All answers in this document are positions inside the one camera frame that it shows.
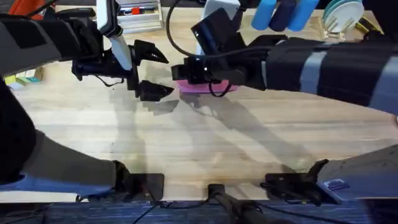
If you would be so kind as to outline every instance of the orange object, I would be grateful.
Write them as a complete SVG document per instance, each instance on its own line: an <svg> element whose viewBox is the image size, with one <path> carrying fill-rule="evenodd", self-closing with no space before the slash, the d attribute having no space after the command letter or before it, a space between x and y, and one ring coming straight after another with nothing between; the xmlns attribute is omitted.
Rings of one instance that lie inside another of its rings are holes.
<svg viewBox="0 0 398 224"><path fill-rule="evenodd" d="M139 8L138 7L132 8L131 9L131 14L138 15L139 14Z"/></svg>
<svg viewBox="0 0 398 224"><path fill-rule="evenodd" d="M28 13L36 10L40 6L44 5L44 3L44 0L15 0L8 14L25 16ZM43 19L43 15L39 13L32 16L32 19L41 20Z"/></svg>

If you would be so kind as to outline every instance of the cable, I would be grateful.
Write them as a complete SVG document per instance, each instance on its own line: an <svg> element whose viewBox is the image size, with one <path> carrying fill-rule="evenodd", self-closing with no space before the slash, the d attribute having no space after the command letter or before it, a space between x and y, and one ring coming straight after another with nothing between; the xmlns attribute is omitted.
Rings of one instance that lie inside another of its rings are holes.
<svg viewBox="0 0 398 224"><path fill-rule="evenodd" d="M301 214L301 213L296 213L296 212L289 212L289 211L285 211L279 208L274 208L268 205L263 205L261 203L256 202L259 206L262 206L264 208L267 208L269 210L275 211L275 212L280 212L280 213L284 213L284 214L288 214L288 215L294 215L296 217L302 217L302 218L309 218L312 220L317 220L317 221L323 221L323 222L328 222L328 223L336 223L336 224L351 224L349 222L344 222L344 221L339 221L339 220L333 220L330 218L323 218L323 217L316 217L313 215L306 215L306 214Z"/></svg>
<svg viewBox="0 0 398 224"><path fill-rule="evenodd" d="M225 90L220 94L220 95L216 95L216 93L213 91L213 82L209 83L209 90L212 96L214 97L223 97L225 96L225 94L227 94L229 92L229 90L231 89L232 85L228 84L228 86L225 88Z"/></svg>
<svg viewBox="0 0 398 224"><path fill-rule="evenodd" d="M45 206L43 206L43 207L36 208L36 209L30 210L30 211L9 212L9 213L5 214L4 217L13 217L13 216L18 216L18 215L23 215L23 214L26 214L26 213L29 213L30 215L33 215L34 213L41 212L42 210L48 209L48 208L51 207L53 204L54 204L54 203L51 203L51 204L48 204L48 205L45 205Z"/></svg>
<svg viewBox="0 0 398 224"><path fill-rule="evenodd" d="M189 57L196 57L196 58L200 58L200 59L215 59L215 58L220 58L220 57L227 57L230 55L235 55L235 54L240 54L240 53L244 53L244 52L250 52L250 51L260 51L260 50L271 50L272 47L249 47L249 48L245 48L245 49L239 49L239 50L233 50L230 52L226 52L226 53L222 53L222 54L217 54L217 55L196 55L196 54L192 54L190 52L187 52L183 49L181 49L173 40L172 35L170 33L170 18L172 16L172 12L174 10L174 8L176 7L176 5L180 2L181 0L175 0L173 2L173 4L170 6L169 12L167 13L167 17L166 17L166 34L167 34L167 38L170 41L171 45L178 50L181 54L184 54L186 56Z"/></svg>
<svg viewBox="0 0 398 224"><path fill-rule="evenodd" d="M38 14L39 12L43 11L44 9L50 7L52 4L56 3L58 0L51 0L49 2L46 2L44 5L38 7L36 10L33 10L32 12L26 14L27 17L32 17L36 14Z"/></svg>
<svg viewBox="0 0 398 224"><path fill-rule="evenodd" d="M144 212L140 217L138 217L136 219L136 221L134 221L132 224L136 224L139 222L139 220L141 220L142 218L144 218L144 216L146 216L150 211L152 211L153 209L155 209L158 205L154 205L151 208L149 208L146 212Z"/></svg>
<svg viewBox="0 0 398 224"><path fill-rule="evenodd" d="M0 223L0 224L10 224L10 223L15 223L15 222L20 222L20 221L28 220L28 219L35 218L35 217L41 217L41 216L40 216L40 215L31 215L31 216L29 216L29 217L20 218L20 219L17 219L17 220L13 220L13 221L9 221L9 222L4 222L4 223Z"/></svg>
<svg viewBox="0 0 398 224"><path fill-rule="evenodd" d="M106 83L102 78L100 78L99 76L95 75L95 77L97 77L97 79L101 80L101 82L104 83L104 85L105 85L106 87L112 87L112 86L114 86L114 85L116 85L116 84L122 84L122 83L124 83L124 78L122 78L120 82L116 82L116 83L113 83L113 84L107 84L107 83Z"/></svg>
<svg viewBox="0 0 398 224"><path fill-rule="evenodd" d="M186 206L186 207L170 207L170 206L174 203L174 202L172 202L172 203L170 203L168 206L166 206L165 209L191 209L191 208L199 208L199 207L201 207L201 206L206 205L206 204L209 202L210 199L211 199L211 197L210 197L210 198L207 198L207 199L204 200L203 202L200 202L200 203L198 203L198 204L196 204L196 205L190 205L190 206Z"/></svg>

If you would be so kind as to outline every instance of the wooden table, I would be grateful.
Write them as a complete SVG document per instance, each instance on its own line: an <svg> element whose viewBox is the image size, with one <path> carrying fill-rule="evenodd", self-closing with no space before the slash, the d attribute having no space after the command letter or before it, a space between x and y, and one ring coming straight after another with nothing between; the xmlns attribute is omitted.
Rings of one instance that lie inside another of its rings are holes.
<svg viewBox="0 0 398 224"><path fill-rule="evenodd" d="M200 14L201 9L178 8L172 16L174 39L191 52L195 39L190 28ZM253 14L248 10L242 22L246 43L272 33L252 29ZM315 11L314 17L321 14ZM303 32L286 34L320 36L314 18ZM181 63L183 55L171 47L164 30L125 38L130 44L135 39L154 42L170 60L169 65L143 62L141 79L175 86L170 66ZM227 192L237 198L265 199L256 184L266 173L305 172L320 159L344 159L398 143L391 115L369 108L246 87L224 98L183 95L176 89L160 103L143 103L125 85L106 88L95 77L79 82L71 65L48 64L42 83L15 91L37 129L77 151L119 160L130 172L165 174L164 200L204 199L210 183L227 185ZM1 202L74 199L73 194L0 193Z"/></svg>

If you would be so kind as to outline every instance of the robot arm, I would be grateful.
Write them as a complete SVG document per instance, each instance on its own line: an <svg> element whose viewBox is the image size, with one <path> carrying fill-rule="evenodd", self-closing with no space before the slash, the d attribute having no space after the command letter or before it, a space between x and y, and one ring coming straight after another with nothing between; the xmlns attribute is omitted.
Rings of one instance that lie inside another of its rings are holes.
<svg viewBox="0 0 398 224"><path fill-rule="evenodd" d="M246 45L223 9L192 31L207 55L251 47L269 50L216 60L189 57L183 65L172 67L174 80L188 80L192 85L228 80L262 91L301 91L398 114L398 58L392 42L331 44L262 35Z"/></svg>
<svg viewBox="0 0 398 224"><path fill-rule="evenodd" d="M24 16L0 15L2 76L54 62L72 60L72 72L127 80L127 89L136 91L142 101L159 101L172 88L140 82L137 66L142 60L168 63L155 44L136 40L128 45L117 23L119 4L115 0L97 0L97 24L89 18L34 21ZM104 50L103 36L112 47Z"/></svg>

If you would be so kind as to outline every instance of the pink object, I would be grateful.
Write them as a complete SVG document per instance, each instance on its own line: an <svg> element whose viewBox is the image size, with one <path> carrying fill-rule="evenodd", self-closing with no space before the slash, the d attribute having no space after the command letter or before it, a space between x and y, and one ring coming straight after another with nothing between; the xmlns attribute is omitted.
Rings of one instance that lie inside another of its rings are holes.
<svg viewBox="0 0 398 224"><path fill-rule="evenodd" d="M179 80L175 82L183 93L210 93L209 84L190 85L188 84L188 80ZM220 84L213 84L213 92L222 93L227 86L227 80L222 81ZM229 91L235 91L236 89L238 89L238 86L233 85Z"/></svg>

